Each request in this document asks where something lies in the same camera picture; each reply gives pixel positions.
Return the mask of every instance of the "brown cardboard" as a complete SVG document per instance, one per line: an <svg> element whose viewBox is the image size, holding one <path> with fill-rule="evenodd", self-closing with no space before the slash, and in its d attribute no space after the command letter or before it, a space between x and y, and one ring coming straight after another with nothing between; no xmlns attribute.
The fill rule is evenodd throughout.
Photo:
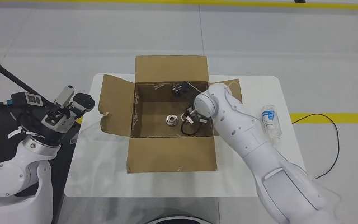
<svg viewBox="0 0 358 224"><path fill-rule="evenodd" d="M134 83L105 74L98 110L102 131L120 136L130 136Z"/></svg>
<svg viewBox="0 0 358 224"><path fill-rule="evenodd" d="M103 114L101 129L130 137L128 173L217 170L211 121L190 137L180 132L180 119L174 127L165 123L167 115L179 117L188 104L185 99L173 97L172 84L190 81L205 91L208 78L203 56L139 56L136 83L109 75L103 77L99 103ZM230 86L234 96L238 96L236 87Z"/></svg>
<svg viewBox="0 0 358 224"><path fill-rule="evenodd" d="M209 80L205 56L137 56L135 82Z"/></svg>
<svg viewBox="0 0 358 224"><path fill-rule="evenodd" d="M129 148L128 173L215 171L217 168L213 137L138 138L131 139Z"/></svg>

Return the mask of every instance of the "bottle label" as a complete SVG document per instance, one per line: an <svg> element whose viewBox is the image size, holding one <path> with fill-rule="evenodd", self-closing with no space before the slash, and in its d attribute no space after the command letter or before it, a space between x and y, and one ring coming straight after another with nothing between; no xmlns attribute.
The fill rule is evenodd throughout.
<svg viewBox="0 0 358 224"><path fill-rule="evenodd" d="M265 126L266 130L275 128L274 116L275 116L275 112L273 110L266 110L262 112L263 126Z"/></svg>

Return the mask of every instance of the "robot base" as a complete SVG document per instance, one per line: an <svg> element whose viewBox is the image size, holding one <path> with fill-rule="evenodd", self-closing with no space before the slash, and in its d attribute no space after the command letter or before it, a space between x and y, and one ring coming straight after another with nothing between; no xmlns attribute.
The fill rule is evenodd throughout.
<svg viewBox="0 0 358 224"><path fill-rule="evenodd" d="M189 216L170 216L166 218L160 218L147 224L211 224L205 220Z"/></svg>

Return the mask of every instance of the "black pole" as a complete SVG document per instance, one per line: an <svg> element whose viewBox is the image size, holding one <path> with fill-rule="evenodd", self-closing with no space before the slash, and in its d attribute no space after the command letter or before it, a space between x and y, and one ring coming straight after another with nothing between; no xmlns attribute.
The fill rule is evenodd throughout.
<svg viewBox="0 0 358 224"><path fill-rule="evenodd" d="M24 82L22 82L21 80L19 80L16 76L14 76L11 72L9 72L8 70L6 70L4 67L2 67L0 65L0 73L3 74L4 76L6 76L9 80L13 81L15 84L17 84L18 86L20 86L21 88L23 88L24 90L26 90L27 92L31 93L31 94L36 94L41 96L38 92L36 92L34 89L32 89L30 86L28 86L27 84L25 84ZM46 105L52 105L53 103L48 101L45 97L41 96L43 102Z"/></svg>

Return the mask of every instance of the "robotic end effector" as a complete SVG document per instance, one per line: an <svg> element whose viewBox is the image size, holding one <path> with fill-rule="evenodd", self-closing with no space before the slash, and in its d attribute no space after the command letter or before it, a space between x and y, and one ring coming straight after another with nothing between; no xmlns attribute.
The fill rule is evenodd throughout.
<svg viewBox="0 0 358 224"><path fill-rule="evenodd" d="M95 101L88 94L74 94L72 86L66 86L54 102L54 106L48 108L42 119L39 134L45 138L35 137L38 141L48 145L58 145L67 131L72 127L76 119L93 109Z"/></svg>

